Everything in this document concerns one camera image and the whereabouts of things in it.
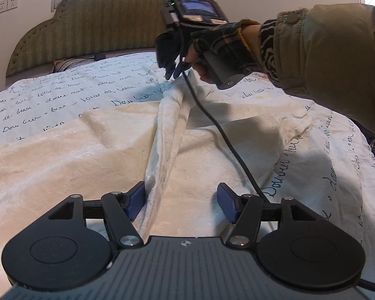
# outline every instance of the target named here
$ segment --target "person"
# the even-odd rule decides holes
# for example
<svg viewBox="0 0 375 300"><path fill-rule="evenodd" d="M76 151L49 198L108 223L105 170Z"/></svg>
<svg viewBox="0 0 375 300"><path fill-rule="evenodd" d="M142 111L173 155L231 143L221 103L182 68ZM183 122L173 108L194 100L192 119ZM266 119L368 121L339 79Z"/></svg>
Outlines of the person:
<svg viewBox="0 0 375 300"><path fill-rule="evenodd" d="M192 34L185 62L211 83L197 58L212 50L245 75L265 73L285 93L355 120L375 137L375 7L316 5L260 24L244 19ZM371 141L375 155L375 138Z"/></svg>

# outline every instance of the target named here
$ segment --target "plaid glove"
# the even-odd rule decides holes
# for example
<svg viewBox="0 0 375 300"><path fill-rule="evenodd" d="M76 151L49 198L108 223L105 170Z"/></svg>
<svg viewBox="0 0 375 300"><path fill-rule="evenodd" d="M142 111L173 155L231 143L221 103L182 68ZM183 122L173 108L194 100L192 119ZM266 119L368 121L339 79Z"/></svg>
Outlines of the plaid glove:
<svg viewBox="0 0 375 300"><path fill-rule="evenodd" d="M239 69L245 76L252 72L262 72L260 63L242 36L242 29L258 22L244 19L237 23L228 23L191 34L197 53L211 50L219 55L231 67Z"/></svg>

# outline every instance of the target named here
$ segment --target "headboard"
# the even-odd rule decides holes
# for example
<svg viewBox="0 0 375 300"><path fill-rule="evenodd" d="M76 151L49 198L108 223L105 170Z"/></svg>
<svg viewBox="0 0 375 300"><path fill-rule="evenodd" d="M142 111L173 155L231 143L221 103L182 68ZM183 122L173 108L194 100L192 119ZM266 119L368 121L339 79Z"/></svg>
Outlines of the headboard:
<svg viewBox="0 0 375 300"><path fill-rule="evenodd" d="M64 58L154 47L164 0L62 0L52 19L29 30L6 77Z"/></svg>

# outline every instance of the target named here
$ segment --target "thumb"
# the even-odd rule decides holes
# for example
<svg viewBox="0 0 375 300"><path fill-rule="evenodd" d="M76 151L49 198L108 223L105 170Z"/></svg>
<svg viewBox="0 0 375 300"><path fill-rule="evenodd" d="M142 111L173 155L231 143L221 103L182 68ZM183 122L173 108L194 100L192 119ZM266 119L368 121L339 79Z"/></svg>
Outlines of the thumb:
<svg viewBox="0 0 375 300"><path fill-rule="evenodd" d="M194 49L193 44L190 45L187 55L185 57L185 63L193 63L199 57L199 54Z"/></svg>

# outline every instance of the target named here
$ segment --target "circular cover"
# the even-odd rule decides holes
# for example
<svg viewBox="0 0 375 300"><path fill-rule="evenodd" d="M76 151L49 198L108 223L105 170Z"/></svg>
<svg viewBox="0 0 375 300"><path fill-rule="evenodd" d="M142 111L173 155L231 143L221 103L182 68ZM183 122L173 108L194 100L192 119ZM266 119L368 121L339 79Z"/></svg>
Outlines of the circular cover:
<svg viewBox="0 0 375 300"><path fill-rule="evenodd" d="M91 281L111 260L108 241L86 227L53 220L49 228L27 227L3 249L11 282L34 290L72 289Z"/></svg>
<svg viewBox="0 0 375 300"><path fill-rule="evenodd" d="M257 258L273 277L308 291L354 286L365 264L362 246L326 220L295 221L267 234Z"/></svg>

